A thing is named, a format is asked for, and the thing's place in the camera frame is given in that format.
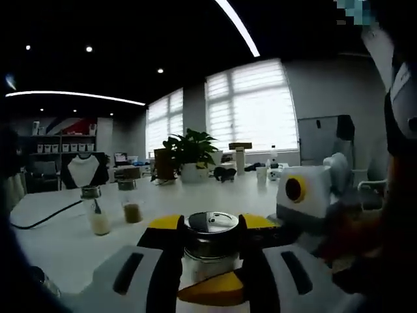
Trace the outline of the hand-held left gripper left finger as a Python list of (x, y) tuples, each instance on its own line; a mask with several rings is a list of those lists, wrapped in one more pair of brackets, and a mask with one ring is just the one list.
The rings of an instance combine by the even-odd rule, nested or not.
[(124, 246), (101, 263), (83, 290), (62, 294), (63, 305), (70, 312), (174, 312), (183, 220), (147, 228), (137, 245)]

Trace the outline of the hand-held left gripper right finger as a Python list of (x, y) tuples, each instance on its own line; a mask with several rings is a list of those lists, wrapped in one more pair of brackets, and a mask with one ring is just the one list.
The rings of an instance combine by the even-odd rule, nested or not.
[(263, 234), (278, 236), (277, 227), (251, 228), (239, 216), (240, 276), (251, 312), (358, 312), (359, 293), (337, 286), (329, 268), (298, 245), (263, 247)]

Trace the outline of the person's right hand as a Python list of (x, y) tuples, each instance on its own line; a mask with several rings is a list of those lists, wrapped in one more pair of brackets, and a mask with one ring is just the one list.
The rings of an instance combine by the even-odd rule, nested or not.
[(373, 256), (385, 265), (393, 263), (395, 254), (388, 233), (391, 210), (392, 201), (387, 196), (374, 215), (361, 212), (356, 219), (339, 215), (330, 224), (328, 238), (317, 249), (318, 257), (332, 262), (345, 256)]

